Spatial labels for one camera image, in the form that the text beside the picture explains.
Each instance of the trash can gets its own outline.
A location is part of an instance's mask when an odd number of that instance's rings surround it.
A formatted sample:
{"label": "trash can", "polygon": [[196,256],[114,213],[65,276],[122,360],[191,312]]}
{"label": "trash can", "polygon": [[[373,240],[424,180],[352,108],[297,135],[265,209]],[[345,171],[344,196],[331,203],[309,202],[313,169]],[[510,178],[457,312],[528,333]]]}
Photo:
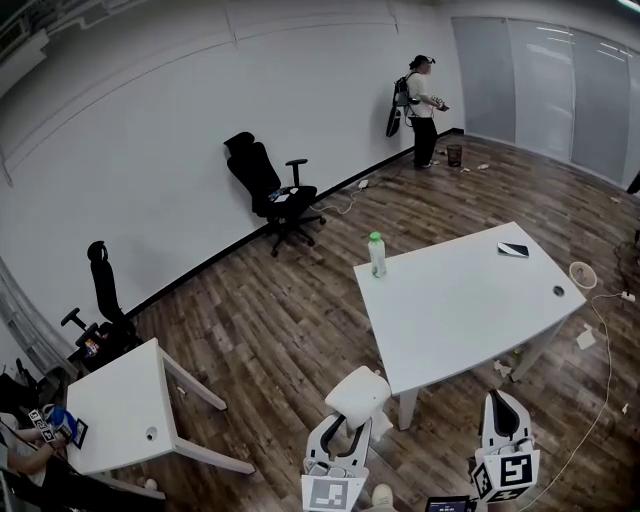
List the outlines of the trash can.
{"label": "trash can", "polygon": [[589,297],[589,294],[598,284],[598,276],[594,270],[581,261],[574,261],[569,267],[569,277],[582,292],[585,298]]}
{"label": "trash can", "polygon": [[458,144],[447,146],[447,159],[449,167],[460,167],[462,165],[462,146]]}

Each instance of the black trash can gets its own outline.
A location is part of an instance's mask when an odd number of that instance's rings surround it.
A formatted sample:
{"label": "black trash can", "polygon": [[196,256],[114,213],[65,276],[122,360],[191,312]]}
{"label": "black trash can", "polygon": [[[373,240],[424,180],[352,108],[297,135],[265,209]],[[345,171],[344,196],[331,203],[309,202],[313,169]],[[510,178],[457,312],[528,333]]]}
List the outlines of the black trash can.
{"label": "black trash can", "polygon": [[449,167],[460,167],[462,165],[462,146],[458,144],[447,146],[447,159]]}

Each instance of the table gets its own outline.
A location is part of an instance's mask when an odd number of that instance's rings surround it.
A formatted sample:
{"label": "table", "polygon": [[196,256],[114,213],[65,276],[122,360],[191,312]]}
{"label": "table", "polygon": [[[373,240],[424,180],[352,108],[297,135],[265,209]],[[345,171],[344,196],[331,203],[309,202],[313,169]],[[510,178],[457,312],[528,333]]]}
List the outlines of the table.
{"label": "table", "polygon": [[[165,370],[219,410],[227,404],[187,373],[153,338],[69,386],[67,410],[88,426],[82,449],[70,445],[71,465],[83,475],[99,475],[170,452],[240,473],[255,468],[198,446],[176,433]],[[156,498],[148,491],[109,479],[110,485]]]}
{"label": "table", "polygon": [[[529,258],[498,254],[526,245]],[[355,267],[393,395],[409,428],[418,391],[533,340],[513,380],[542,354],[586,301],[515,222],[387,258],[387,274]],[[554,293],[561,287],[562,296]]]}

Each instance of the frosted glass panel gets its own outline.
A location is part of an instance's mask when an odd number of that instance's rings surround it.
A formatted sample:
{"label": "frosted glass panel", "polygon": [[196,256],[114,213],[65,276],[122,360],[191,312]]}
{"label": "frosted glass panel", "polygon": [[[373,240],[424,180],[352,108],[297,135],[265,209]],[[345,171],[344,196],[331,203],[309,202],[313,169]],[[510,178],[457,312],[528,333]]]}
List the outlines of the frosted glass panel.
{"label": "frosted glass panel", "polygon": [[468,133],[515,142],[513,61],[504,19],[454,18]]}
{"label": "frosted glass panel", "polygon": [[629,144],[622,185],[627,188],[640,171],[640,54],[627,50],[631,93],[629,96]]}
{"label": "frosted glass panel", "polygon": [[622,183],[629,130],[629,69],[618,43],[571,29],[576,76],[572,161]]}
{"label": "frosted glass panel", "polygon": [[516,91],[516,144],[571,159],[573,57],[569,30],[509,20]]}

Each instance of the bottle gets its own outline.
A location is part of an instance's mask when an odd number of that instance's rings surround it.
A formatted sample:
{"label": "bottle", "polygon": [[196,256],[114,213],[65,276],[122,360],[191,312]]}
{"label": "bottle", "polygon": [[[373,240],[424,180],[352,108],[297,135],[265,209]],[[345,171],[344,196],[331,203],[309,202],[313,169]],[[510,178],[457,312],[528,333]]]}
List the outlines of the bottle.
{"label": "bottle", "polygon": [[387,273],[387,264],[384,260],[384,242],[380,233],[374,231],[369,235],[369,255],[371,256],[371,272],[376,277],[382,277]]}

